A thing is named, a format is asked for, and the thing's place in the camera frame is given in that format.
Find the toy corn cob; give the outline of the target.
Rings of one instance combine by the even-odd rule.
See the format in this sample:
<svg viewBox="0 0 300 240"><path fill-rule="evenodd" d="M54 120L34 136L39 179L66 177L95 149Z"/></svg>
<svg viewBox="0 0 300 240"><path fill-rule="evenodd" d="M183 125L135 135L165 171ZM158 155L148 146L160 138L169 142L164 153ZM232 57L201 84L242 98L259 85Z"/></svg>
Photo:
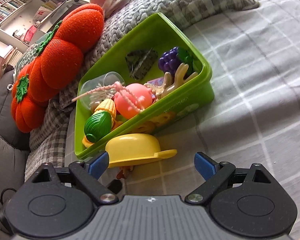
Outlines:
<svg viewBox="0 0 300 240"><path fill-rule="evenodd" d="M85 122L84 134L87 141L95 143L110 133L115 119L115 102L112 99L102 101Z"/></svg>

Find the yellow toy pot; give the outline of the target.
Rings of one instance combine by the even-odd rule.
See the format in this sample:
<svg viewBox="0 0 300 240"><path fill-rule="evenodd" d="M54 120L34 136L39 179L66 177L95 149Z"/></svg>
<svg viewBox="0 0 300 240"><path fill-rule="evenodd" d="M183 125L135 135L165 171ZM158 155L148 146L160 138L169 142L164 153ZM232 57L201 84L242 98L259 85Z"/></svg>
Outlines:
<svg viewBox="0 0 300 240"><path fill-rule="evenodd" d="M109 154L109 168L153 163L177 154L176 149L163 151L156 137L142 133L115 137L107 142L105 150Z"/></svg>

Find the pink rubber pig toy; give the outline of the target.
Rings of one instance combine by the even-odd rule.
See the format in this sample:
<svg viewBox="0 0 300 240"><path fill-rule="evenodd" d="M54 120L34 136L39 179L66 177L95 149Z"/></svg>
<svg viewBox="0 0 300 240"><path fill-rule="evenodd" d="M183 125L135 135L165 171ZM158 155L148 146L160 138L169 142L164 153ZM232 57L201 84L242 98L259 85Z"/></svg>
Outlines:
<svg viewBox="0 0 300 240"><path fill-rule="evenodd" d="M150 88L132 83L114 95L116 110L126 119L131 119L152 104Z"/></svg>

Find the translucent amber toy hand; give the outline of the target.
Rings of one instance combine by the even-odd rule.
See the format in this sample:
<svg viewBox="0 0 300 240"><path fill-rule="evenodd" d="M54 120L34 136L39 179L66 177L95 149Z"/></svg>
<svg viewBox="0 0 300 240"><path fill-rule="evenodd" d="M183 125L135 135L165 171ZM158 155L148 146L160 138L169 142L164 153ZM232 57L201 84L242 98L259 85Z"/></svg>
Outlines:
<svg viewBox="0 0 300 240"><path fill-rule="evenodd" d="M158 86L156 89L153 88L157 100L160 100L163 97L167 96L168 94L175 91L177 88L181 87L182 85L189 82L198 75L197 72L193 72L189 77L185 79L184 77L188 69L188 64L181 63L177 68L174 77L171 73L166 72L164 75L162 85Z"/></svg>

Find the small starfish toy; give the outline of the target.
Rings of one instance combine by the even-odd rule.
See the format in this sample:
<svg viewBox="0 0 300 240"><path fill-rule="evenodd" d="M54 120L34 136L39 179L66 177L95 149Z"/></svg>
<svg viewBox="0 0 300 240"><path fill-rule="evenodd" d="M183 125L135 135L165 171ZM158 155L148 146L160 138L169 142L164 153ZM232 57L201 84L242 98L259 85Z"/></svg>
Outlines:
<svg viewBox="0 0 300 240"><path fill-rule="evenodd" d="M159 97L161 96L161 94L164 91L164 85L165 85L165 81L163 77L154 79L154 80L150 80L147 83L144 84L144 86L146 86L147 88L150 88L152 90L152 93L156 96Z"/></svg>

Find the purple toy grapes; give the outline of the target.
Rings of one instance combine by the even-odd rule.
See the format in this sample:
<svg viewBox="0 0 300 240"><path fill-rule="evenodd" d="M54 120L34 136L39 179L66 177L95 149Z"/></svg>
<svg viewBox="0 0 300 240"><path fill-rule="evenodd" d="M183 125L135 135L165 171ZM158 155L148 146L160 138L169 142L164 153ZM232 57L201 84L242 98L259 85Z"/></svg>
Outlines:
<svg viewBox="0 0 300 240"><path fill-rule="evenodd" d="M158 61L158 67L163 72L169 72L174 77L182 63L189 65L184 77L187 78L194 72L193 57L184 48L174 47L162 54Z"/></svg>

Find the dark patterned packet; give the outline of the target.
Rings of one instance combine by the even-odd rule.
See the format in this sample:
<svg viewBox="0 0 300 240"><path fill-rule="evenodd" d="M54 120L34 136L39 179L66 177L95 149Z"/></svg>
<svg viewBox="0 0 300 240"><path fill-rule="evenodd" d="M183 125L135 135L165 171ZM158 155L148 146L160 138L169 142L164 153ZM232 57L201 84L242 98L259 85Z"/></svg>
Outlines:
<svg viewBox="0 0 300 240"><path fill-rule="evenodd" d="M158 59L158 53L153 49L135 50L125 56L129 70L129 76L134 80L142 80L149 72L155 61Z"/></svg>

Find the grey checkered quilt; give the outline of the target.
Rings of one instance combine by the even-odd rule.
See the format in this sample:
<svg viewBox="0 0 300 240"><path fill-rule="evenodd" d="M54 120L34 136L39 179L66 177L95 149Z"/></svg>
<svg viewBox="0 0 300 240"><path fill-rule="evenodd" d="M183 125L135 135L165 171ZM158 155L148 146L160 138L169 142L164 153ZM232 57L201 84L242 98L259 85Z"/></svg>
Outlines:
<svg viewBox="0 0 300 240"><path fill-rule="evenodd" d="M256 9L258 0L133 0L113 13L104 25L101 38L85 57L83 67L74 81L70 82L48 104L44 122L30 133L30 154L25 166L25 179L35 172L41 163L64 166L66 134L70 102L76 95L83 75L124 35L154 13L162 12L180 30L225 11Z"/></svg>

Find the grey sofa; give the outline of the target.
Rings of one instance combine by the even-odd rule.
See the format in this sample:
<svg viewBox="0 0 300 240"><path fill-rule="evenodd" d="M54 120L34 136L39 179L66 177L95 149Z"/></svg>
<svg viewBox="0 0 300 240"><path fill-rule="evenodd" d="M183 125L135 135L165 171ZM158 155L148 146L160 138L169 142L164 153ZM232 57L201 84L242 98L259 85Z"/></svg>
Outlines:
<svg viewBox="0 0 300 240"><path fill-rule="evenodd" d="M13 71L0 79L0 196L3 196L3 202L23 185L30 153L29 135L19 131L11 115L12 92L8 85L12 83ZM0 239L9 238L10 233L0 221Z"/></svg>

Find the small orange pumpkin cushion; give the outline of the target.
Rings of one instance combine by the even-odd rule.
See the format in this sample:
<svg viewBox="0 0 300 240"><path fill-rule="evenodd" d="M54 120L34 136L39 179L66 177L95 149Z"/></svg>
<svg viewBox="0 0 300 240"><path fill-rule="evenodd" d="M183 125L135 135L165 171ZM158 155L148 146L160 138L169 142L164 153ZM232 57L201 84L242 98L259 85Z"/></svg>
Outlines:
<svg viewBox="0 0 300 240"><path fill-rule="evenodd" d="M11 115L19 131L29 133L40 127L48 101L38 102L30 92L30 71L33 63L25 65L12 87Z"/></svg>

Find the green plastic storage box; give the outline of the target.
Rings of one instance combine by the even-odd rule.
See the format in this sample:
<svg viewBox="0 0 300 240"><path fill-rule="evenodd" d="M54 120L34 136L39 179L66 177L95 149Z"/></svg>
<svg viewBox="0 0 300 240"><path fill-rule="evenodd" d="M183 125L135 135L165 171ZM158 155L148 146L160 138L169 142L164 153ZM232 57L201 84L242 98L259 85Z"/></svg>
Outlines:
<svg viewBox="0 0 300 240"><path fill-rule="evenodd" d="M74 152L78 159L94 156L98 151L103 150L106 143L113 137L128 134L138 127L149 124L152 120L155 121L154 130L157 132L213 100L214 92L210 84L212 69L209 63L187 36L162 13L149 16L113 45L85 73L79 82L79 87L82 87L88 80L109 72L119 73L126 85L135 83L136 80L130 77L125 59L128 53L153 49L162 55L173 47L183 48L193 57L193 68L198 75L145 109L141 114L125 121L89 148L82 144L82 139L84 124L91 116L91 111L86 109L80 101L77 102Z"/></svg>

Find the large orange pumpkin cushion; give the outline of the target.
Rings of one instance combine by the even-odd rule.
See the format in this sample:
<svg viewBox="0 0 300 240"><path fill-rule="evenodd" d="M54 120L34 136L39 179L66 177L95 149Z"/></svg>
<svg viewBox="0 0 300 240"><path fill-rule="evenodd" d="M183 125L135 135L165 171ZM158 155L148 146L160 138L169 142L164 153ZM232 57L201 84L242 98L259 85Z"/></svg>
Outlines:
<svg viewBox="0 0 300 240"><path fill-rule="evenodd" d="M29 89L56 94L67 86L79 72L85 53L101 37L103 25L103 11L96 4L82 5L66 16L36 58Z"/></svg>

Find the light grey grid sheet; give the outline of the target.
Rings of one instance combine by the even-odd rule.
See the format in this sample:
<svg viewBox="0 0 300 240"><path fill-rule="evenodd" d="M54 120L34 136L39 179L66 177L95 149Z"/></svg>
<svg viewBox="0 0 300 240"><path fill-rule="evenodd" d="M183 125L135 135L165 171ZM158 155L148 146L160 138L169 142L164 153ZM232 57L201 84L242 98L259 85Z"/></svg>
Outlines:
<svg viewBox="0 0 300 240"><path fill-rule="evenodd" d="M187 195L203 183L198 151L237 167L261 163L296 203L291 236L300 239L300 0L262 0L184 33L212 68L215 98L157 134L177 155L135 167L122 194Z"/></svg>

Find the teal patterned pillow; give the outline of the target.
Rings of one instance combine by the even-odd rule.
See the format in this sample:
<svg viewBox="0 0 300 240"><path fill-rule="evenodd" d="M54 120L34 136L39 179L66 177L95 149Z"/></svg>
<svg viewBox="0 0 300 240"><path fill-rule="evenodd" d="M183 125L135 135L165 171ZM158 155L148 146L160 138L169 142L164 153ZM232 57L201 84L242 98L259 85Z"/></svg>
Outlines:
<svg viewBox="0 0 300 240"><path fill-rule="evenodd" d="M32 44L22 55L22 57L19 59L17 62L15 68L14 68L14 73L13 73L13 81L15 82L19 72L21 69L29 64L32 60L34 60L38 53L37 53L37 48L40 46L40 44L51 34L52 32L49 31L48 33L44 34L41 38L39 38L34 44Z"/></svg>

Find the white bookshelf with books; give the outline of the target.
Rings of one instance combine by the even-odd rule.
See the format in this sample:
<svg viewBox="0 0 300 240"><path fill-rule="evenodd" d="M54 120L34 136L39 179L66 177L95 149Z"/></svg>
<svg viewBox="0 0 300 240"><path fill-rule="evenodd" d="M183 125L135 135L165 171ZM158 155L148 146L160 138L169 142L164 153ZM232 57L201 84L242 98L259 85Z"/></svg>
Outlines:
<svg viewBox="0 0 300 240"><path fill-rule="evenodd" d="M34 15L43 3L48 0L30 0L25 3L19 9L12 12L6 19L0 22L0 42L6 45L12 45L20 52L24 53L32 44L34 44L39 38L41 38L48 31L51 31L55 24L64 18L67 13L70 12L70 6L60 5L57 9L50 12L43 20L39 21L38 28L34 32L30 42L26 43L21 39L13 36L13 33L17 30L27 31L38 20L34 19ZM64 3L67 0L52 0L56 3Z"/></svg>

